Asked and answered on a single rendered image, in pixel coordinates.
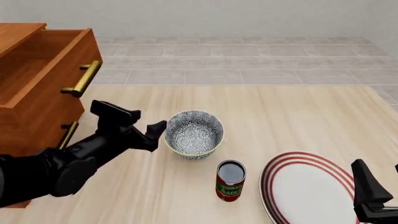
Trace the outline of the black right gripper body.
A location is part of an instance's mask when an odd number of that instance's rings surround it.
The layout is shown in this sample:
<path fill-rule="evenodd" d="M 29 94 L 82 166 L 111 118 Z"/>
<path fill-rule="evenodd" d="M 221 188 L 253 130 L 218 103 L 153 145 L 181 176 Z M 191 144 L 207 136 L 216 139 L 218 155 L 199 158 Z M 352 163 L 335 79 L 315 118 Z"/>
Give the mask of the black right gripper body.
<path fill-rule="evenodd" d="M 387 199 L 360 201 L 354 199 L 354 211 L 361 223 L 398 223 L 398 207 L 385 207 Z"/>

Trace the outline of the black white patterned bowl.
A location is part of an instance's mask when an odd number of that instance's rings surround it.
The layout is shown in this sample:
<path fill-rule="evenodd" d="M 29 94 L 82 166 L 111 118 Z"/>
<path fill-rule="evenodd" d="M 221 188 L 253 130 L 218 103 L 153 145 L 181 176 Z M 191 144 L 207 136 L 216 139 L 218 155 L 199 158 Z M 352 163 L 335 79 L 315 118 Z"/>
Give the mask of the black white patterned bowl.
<path fill-rule="evenodd" d="M 200 160 L 215 152 L 224 136 L 220 120 L 206 111 L 182 111 L 170 117 L 165 143 L 178 156 Z"/>

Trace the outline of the red tomato sauce tin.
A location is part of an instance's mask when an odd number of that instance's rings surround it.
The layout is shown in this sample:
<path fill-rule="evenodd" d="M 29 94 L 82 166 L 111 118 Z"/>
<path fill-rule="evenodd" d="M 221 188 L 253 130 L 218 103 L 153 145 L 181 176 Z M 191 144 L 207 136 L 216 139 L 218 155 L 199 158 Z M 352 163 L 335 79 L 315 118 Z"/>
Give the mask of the red tomato sauce tin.
<path fill-rule="evenodd" d="M 221 162 L 216 170 L 217 196 L 226 202 L 236 201 L 241 195 L 246 175 L 242 163 L 236 160 Z"/>

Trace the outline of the wooden cabinet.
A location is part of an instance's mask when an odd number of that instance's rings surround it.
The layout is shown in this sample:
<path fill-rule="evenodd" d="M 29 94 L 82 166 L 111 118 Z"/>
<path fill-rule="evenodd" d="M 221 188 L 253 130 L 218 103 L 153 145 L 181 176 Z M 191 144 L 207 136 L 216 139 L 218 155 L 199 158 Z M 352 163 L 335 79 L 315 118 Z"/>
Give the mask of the wooden cabinet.
<path fill-rule="evenodd" d="M 46 26 L 44 23 L 0 23 L 0 55 L 12 50 L 37 31 L 47 29 Z M 56 149 L 59 138 L 56 122 L 54 115 L 28 118 L 0 111 L 0 154 L 33 156 L 48 147 Z M 10 207 L 23 208 L 30 201 Z"/>

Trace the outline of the white plate with red rings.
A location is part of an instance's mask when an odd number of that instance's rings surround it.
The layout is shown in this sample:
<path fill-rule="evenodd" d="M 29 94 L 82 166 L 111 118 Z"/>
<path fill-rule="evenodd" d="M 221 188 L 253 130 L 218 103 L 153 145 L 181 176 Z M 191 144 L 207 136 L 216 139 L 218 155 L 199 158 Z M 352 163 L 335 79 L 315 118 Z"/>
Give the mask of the white plate with red rings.
<path fill-rule="evenodd" d="M 318 154 L 274 156 L 261 171 L 259 193 L 273 224 L 362 224 L 353 208 L 353 176 Z"/>

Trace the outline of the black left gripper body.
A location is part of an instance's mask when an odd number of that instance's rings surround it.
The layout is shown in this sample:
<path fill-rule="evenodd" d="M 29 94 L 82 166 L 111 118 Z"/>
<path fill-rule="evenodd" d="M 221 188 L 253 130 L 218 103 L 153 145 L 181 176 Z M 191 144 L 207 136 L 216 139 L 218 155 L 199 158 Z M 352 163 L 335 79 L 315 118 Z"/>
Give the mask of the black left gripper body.
<path fill-rule="evenodd" d="M 147 138 L 134 126 L 130 126 L 124 132 L 123 141 L 129 149 L 148 150 Z"/>

